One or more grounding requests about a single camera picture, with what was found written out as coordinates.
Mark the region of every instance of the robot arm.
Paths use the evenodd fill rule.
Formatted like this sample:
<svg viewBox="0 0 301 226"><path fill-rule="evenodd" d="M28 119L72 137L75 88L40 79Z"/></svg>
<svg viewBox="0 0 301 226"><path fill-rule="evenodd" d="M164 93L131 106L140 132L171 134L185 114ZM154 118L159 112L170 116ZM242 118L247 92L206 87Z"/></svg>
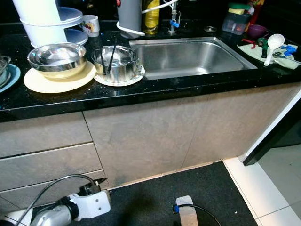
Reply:
<svg viewBox="0 0 301 226"><path fill-rule="evenodd" d="M66 226L72 220L95 218L111 210L110 202L107 190L101 190L98 182L89 183L82 186L79 193L60 199L51 210L39 213L30 226Z"/></svg>

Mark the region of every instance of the white ladle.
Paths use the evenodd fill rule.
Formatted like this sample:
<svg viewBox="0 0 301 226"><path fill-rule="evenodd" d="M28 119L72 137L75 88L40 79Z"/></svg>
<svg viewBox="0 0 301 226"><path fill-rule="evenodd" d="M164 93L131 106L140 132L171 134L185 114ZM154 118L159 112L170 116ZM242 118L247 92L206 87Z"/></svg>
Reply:
<svg viewBox="0 0 301 226"><path fill-rule="evenodd" d="M269 62L271 61L273 52L275 49L281 47L284 44L284 37L281 34L273 34L268 39L268 46L270 48L268 57L266 58L264 65L269 66Z"/></svg>

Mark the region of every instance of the sink basin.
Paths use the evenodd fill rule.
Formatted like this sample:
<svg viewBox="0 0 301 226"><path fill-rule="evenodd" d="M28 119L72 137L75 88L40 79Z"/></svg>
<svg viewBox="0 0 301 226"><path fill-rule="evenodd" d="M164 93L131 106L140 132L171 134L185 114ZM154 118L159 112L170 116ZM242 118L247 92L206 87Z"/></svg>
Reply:
<svg viewBox="0 0 301 226"><path fill-rule="evenodd" d="M216 37L135 40L130 46L149 80L257 68Z"/></svg>

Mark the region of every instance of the kitchen cabinet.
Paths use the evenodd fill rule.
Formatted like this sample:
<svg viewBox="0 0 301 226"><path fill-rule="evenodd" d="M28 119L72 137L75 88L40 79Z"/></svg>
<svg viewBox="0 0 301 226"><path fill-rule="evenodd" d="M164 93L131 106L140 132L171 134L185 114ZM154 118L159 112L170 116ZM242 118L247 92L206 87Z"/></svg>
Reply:
<svg viewBox="0 0 301 226"><path fill-rule="evenodd" d="M0 158L91 141L82 112L0 123Z"/></svg>
<svg viewBox="0 0 301 226"><path fill-rule="evenodd" d="M103 170L97 170L90 173L85 173L91 177L92 179L100 179L105 177ZM33 199L37 196L37 194L46 187L51 181L35 184L31 186L20 187L16 189L6 190L4 192L0 192L0 196L8 200L8 203L3 204L3 209L9 209L9 211L17 210L17 209L25 209L27 208ZM83 178L69 178L50 187L37 201L35 205L43 205L52 202L56 202L60 198L66 195L70 195L72 193L79 192L79 187L89 183L86 179ZM101 183L101 188L108 187L107 181Z"/></svg>
<svg viewBox="0 0 301 226"><path fill-rule="evenodd" d="M112 186L178 170L208 95L84 112Z"/></svg>
<svg viewBox="0 0 301 226"><path fill-rule="evenodd" d="M18 206L13 205L10 202L0 197L0 213L11 212L18 209L19 209Z"/></svg>
<svg viewBox="0 0 301 226"><path fill-rule="evenodd" d="M0 160L0 190L101 170L92 143Z"/></svg>
<svg viewBox="0 0 301 226"><path fill-rule="evenodd" d="M300 84L84 112L111 186L247 152Z"/></svg>
<svg viewBox="0 0 301 226"><path fill-rule="evenodd" d="M105 188L244 154L300 88L292 83L0 123L0 209L26 207L47 183L68 174L106 176ZM80 184L58 184L38 204Z"/></svg>
<svg viewBox="0 0 301 226"><path fill-rule="evenodd" d="M300 89L296 83L211 94L183 167L246 153Z"/></svg>

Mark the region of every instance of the chopsticks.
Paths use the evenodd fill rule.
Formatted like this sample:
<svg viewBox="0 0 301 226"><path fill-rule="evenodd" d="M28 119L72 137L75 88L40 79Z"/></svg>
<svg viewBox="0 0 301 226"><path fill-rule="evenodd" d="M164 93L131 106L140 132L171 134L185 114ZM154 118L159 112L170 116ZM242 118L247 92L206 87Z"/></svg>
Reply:
<svg viewBox="0 0 301 226"><path fill-rule="evenodd" d="M113 48L113 51L112 51L112 56L111 56L109 67L108 67L108 71L107 71L108 74L110 74L110 71L111 71L113 57L114 57L114 52L115 52L115 49L116 49L116 44L117 44L117 38L115 38L115 44L114 44L114 48Z"/></svg>
<svg viewBox="0 0 301 226"><path fill-rule="evenodd" d="M100 58L102 61L102 66L103 66L103 75L106 75L104 61L103 61L103 42L101 40L101 36L99 37L99 46L100 46L99 47L100 48Z"/></svg>

